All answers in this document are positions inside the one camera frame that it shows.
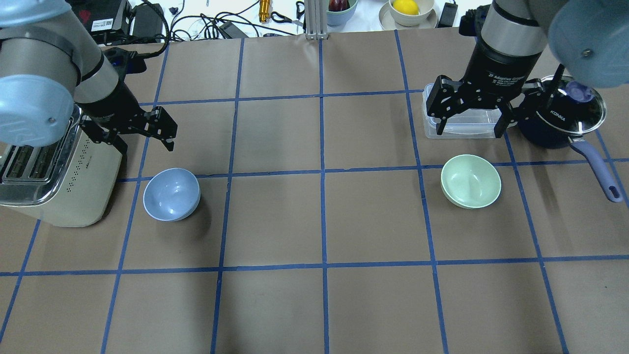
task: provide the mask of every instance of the yellow lemon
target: yellow lemon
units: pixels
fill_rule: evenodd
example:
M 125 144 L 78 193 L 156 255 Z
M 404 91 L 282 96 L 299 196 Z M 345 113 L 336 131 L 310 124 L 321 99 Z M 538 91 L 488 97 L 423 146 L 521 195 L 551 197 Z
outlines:
M 413 0 L 395 0 L 393 8 L 403 14 L 420 14 L 420 7 Z

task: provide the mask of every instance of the white bowl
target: white bowl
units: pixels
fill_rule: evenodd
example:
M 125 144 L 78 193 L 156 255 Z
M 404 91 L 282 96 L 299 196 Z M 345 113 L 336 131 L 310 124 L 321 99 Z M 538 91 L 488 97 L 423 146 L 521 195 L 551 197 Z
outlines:
M 441 189 L 454 205 L 477 209 L 498 199 L 502 182 L 489 161 L 476 155 L 458 155 L 443 165 Z
M 159 221 L 178 221 L 199 205 L 199 181 L 188 170 L 170 168 L 155 175 L 144 190 L 144 210 Z
M 404 14 L 393 8 L 395 0 L 389 0 L 389 7 L 391 8 L 391 16 L 393 20 L 400 25 L 411 27 L 417 26 L 420 23 L 426 21 L 430 11 L 435 6 L 435 0 L 414 0 L 417 6 L 420 8 L 420 14 Z

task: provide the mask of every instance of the pot handle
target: pot handle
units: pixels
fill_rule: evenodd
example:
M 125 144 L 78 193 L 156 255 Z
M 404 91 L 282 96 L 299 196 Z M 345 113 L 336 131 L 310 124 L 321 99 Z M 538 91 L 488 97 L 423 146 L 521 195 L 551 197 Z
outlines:
M 596 148 L 583 138 L 571 141 L 570 147 L 587 159 L 607 199 L 615 203 L 622 202 L 623 197 L 620 194 L 620 188 Z

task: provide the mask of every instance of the power adapter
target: power adapter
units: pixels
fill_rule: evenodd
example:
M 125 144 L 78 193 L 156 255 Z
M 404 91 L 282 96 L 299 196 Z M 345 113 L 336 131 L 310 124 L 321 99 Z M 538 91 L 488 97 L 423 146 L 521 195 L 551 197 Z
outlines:
M 459 5 L 445 3 L 443 4 L 443 11 L 441 11 L 441 18 L 439 19 L 439 24 L 437 28 L 442 27 L 452 27 L 454 24 L 454 19 L 457 17 L 457 8 Z
M 163 15 L 162 7 L 159 4 L 155 6 Z M 155 13 L 155 10 L 144 4 L 136 6 L 133 11 L 135 12 L 135 19 L 132 35 L 139 38 L 150 38 L 162 33 L 162 19 L 160 15 Z M 146 43 L 157 43 L 157 39 L 147 40 Z
M 225 39 L 248 38 L 245 32 L 242 32 L 231 21 L 225 21 L 225 23 L 218 28 L 218 31 L 223 35 L 223 38 Z

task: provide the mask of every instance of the light blue joint cap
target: light blue joint cap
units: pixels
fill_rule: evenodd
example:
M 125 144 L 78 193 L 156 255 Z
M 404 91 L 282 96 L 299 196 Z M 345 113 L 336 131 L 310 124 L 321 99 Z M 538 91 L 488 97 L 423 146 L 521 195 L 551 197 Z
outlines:
M 629 82 L 629 1 L 568 1 L 550 24 L 548 45 L 583 85 Z
M 48 146 L 65 134 L 74 99 L 60 83 L 36 75 L 0 78 L 0 141 Z
M 0 27 L 29 25 L 71 9 L 64 0 L 0 0 Z

